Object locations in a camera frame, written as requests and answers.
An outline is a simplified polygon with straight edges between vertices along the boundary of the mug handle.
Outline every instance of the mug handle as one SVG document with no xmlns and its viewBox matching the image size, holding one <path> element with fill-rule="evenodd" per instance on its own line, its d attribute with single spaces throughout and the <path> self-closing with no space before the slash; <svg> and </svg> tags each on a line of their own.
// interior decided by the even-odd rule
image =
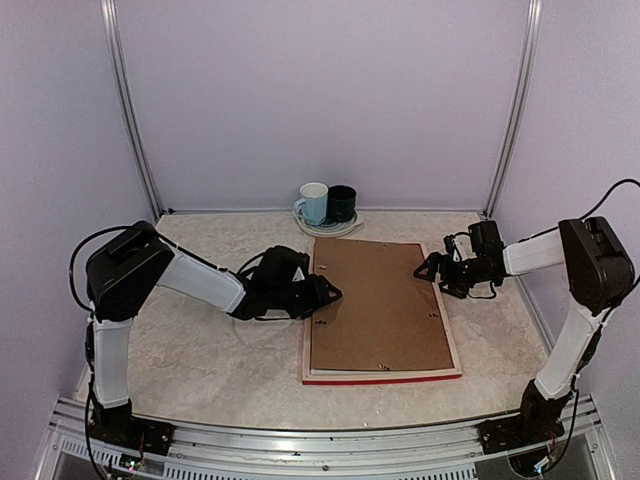
<svg viewBox="0 0 640 480">
<path fill-rule="evenodd" d="M 293 213 L 295 213 L 298 218 L 304 217 L 304 215 L 302 214 L 302 205 L 304 204 L 304 202 L 305 199 L 301 198 L 293 204 Z"/>
</svg>

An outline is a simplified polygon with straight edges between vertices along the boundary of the white robot arm segment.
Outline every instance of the white robot arm segment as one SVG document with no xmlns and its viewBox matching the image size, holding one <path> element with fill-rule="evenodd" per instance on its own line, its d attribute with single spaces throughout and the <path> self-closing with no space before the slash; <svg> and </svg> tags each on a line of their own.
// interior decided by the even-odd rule
<svg viewBox="0 0 640 480">
<path fill-rule="evenodd" d="M 104 408 L 126 405 L 129 402 L 129 334 L 133 319 L 98 323 L 89 317 L 88 321 L 93 331 L 93 393 Z"/>
<path fill-rule="evenodd" d="M 233 312 L 245 296 L 242 282 L 226 269 L 214 270 L 175 249 L 173 260 L 162 274 L 159 287 L 202 300 L 223 312 Z"/>
<path fill-rule="evenodd" d="M 606 314 L 605 311 L 594 316 L 587 307 L 573 298 L 570 300 L 562 331 L 535 379 L 538 391 L 546 400 L 562 398 L 571 392 L 571 382 L 580 360 Z"/>
<path fill-rule="evenodd" d="M 507 275 L 522 275 L 564 263 L 560 232 L 545 233 L 524 242 L 509 245 L 503 252 Z"/>
</svg>

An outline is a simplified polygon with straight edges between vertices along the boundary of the cup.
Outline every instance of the cup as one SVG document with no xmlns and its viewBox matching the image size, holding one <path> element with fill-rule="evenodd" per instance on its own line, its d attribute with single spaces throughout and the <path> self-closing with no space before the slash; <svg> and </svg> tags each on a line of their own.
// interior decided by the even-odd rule
<svg viewBox="0 0 640 480">
<path fill-rule="evenodd" d="M 356 191 L 347 185 L 334 185 L 329 189 L 327 218 L 331 222 L 344 223 L 356 214 Z"/>
<path fill-rule="evenodd" d="M 327 219 L 327 194 L 329 188 L 324 183 L 305 183 L 300 187 L 300 200 L 293 204 L 296 215 L 308 225 L 322 225 Z"/>
</svg>

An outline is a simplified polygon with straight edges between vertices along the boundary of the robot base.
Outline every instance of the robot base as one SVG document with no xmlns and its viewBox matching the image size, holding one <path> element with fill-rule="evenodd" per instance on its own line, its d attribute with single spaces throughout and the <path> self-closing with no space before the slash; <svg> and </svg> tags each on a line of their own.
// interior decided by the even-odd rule
<svg viewBox="0 0 640 480">
<path fill-rule="evenodd" d="M 571 394 L 546 400 L 538 391 L 535 380 L 531 380 L 522 395 L 518 415 L 487 420 L 478 425 L 482 451 L 498 453 L 546 442 L 553 435 L 560 438 L 564 435 L 560 416 L 570 398 Z"/>
<path fill-rule="evenodd" d="M 175 427 L 131 415 L 131 401 L 126 405 L 105 409 L 94 408 L 89 422 L 89 436 L 105 443 L 143 453 L 167 456 Z"/>
<path fill-rule="evenodd" d="M 551 440 L 552 435 L 561 437 L 564 435 L 562 423 L 552 423 L 548 429 L 536 432 L 527 438 L 520 438 L 517 435 L 522 426 L 520 415 L 507 417 L 500 420 L 487 420 L 478 425 L 480 433 L 480 443 L 485 455 L 514 450 L 516 448 L 534 445 Z"/>
</svg>

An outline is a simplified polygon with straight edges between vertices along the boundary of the dark green mug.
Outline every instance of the dark green mug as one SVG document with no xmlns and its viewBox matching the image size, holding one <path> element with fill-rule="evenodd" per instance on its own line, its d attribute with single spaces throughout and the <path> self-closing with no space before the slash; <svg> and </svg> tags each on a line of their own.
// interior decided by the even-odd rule
<svg viewBox="0 0 640 480">
<path fill-rule="evenodd" d="M 329 188 L 327 200 L 327 220 L 344 223 L 356 214 L 356 191 L 347 185 L 334 185 Z"/>
</svg>

